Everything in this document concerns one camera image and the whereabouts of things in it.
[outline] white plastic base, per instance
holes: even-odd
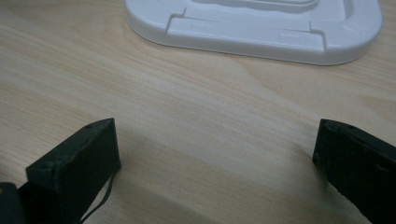
[[[382,26],[377,0],[125,0],[131,27],[168,46],[347,63]]]

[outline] wooden surface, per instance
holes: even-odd
[[[87,223],[368,223],[311,161],[336,119],[396,145],[396,3],[353,63],[148,42],[122,0],[0,1],[0,181],[116,119],[122,169]]]

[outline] white plastic tray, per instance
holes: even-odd
[[[377,0],[125,0],[131,27],[168,46],[347,63],[382,26]]]

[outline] wood grain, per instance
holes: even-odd
[[[151,43],[123,1],[0,1],[0,181],[113,117],[122,169],[87,223],[369,223],[311,161],[321,118],[396,145],[396,3],[353,63]]]

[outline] wooden table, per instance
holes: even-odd
[[[319,120],[396,145],[396,2],[353,63],[169,48],[122,0],[0,1],[0,181],[115,118],[122,169],[87,223],[368,223],[311,161]]]

